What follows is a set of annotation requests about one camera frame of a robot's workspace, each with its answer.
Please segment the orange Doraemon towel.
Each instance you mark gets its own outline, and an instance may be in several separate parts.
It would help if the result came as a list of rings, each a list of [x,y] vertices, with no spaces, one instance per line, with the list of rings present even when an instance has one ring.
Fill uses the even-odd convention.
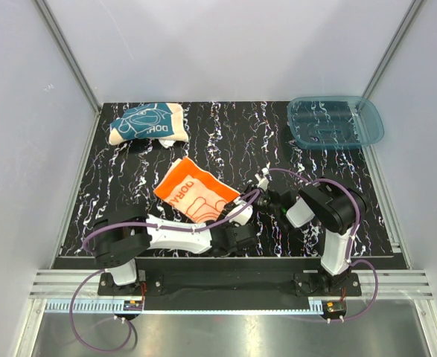
[[[154,194],[191,221],[217,221],[224,207],[240,196],[190,158],[173,162]]]

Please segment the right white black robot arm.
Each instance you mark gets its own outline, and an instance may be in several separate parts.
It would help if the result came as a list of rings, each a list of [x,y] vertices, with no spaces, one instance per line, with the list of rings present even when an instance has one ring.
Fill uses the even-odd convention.
[[[366,199],[356,190],[326,177],[306,184],[296,195],[269,190],[268,184],[269,180],[262,178],[246,189],[259,192],[253,208],[273,215],[280,230],[288,235],[313,219],[321,222],[325,230],[324,251],[318,271],[307,279],[305,292],[336,294],[351,272],[351,241],[367,211]]]

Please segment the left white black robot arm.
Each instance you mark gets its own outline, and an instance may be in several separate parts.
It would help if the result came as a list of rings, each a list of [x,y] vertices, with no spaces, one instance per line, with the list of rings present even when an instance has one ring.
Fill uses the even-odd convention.
[[[256,244],[249,220],[250,204],[242,203],[224,218],[202,223],[176,222],[145,214],[137,205],[105,215],[83,239],[83,250],[110,274],[126,295],[135,293],[141,277],[135,258],[147,250],[178,250],[196,255],[226,257]]]

